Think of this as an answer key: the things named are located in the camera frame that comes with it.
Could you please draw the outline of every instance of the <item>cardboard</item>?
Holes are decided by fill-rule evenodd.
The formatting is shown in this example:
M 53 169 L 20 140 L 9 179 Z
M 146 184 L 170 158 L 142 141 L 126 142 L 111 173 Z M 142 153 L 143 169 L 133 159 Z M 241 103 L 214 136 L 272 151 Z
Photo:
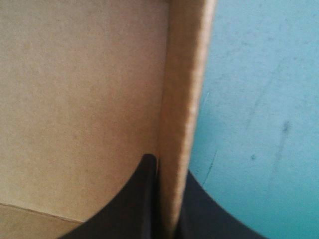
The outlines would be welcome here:
M 56 238 L 79 223 L 14 206 L 0 205 L 1 239 Z
M 170 2 L 159 132 L 163 238 L 172 237 L 179 218 L 215 4 Z
M 12 205 L 0 207 L 5 235 L 24 238 L 19 230 L 30 229 L 32 238 L 54 238 L 71 229 L 68 220 L 94 215 L 141 156 L 156 152 L 164 238 L 173 234 L 214 6 L 0 2 L 0 204 Z M 46 236 L 31 232 L 51 227 Z
M 167 10 L 0 2 L 0 203 L 83 222 L 155 153 Z

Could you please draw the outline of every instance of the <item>cardboard box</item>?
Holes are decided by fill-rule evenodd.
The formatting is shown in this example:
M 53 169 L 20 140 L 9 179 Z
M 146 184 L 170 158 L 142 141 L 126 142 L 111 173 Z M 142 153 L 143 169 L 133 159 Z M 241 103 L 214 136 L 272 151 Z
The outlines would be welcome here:
M 166 52 L 163 0 L 0 2 L 1 239 L 55 238 L 86 221 L 144 153 L 162 160 L 174 229 L 214 3 L 171 1 Z

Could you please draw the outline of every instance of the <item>black object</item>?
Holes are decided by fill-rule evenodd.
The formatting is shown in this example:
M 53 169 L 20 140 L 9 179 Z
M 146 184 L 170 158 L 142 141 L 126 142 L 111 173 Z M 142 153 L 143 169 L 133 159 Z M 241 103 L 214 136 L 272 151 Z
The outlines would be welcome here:
M 188 172 L 176 239 L 265 239 L 221 208 Z
M 150 239 L 155 175 L 156 158 L 145 154 L 115 198 L 60 239 Z
M 60 239 L 152 239 L 156 158 L 145 154 L 123 189 L 100 212 Z M 264 239 L 222 209 L 188 172 L 175 239 Z

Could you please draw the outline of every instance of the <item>inside of cardboard box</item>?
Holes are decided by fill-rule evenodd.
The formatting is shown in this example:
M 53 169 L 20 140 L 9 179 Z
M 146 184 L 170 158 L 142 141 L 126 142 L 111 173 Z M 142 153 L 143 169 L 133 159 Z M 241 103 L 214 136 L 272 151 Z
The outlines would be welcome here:
M 156 152 L 167 10 L 1 1 L 0 238 L 74 228 Z

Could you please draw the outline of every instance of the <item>blue wall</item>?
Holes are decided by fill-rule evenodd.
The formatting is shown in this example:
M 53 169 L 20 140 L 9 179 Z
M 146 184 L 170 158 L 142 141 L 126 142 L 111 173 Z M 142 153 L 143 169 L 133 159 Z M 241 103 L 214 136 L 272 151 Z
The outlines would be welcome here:
M 319 238 L 319 1 L 219 1 L 190 169 L 263 235 Z

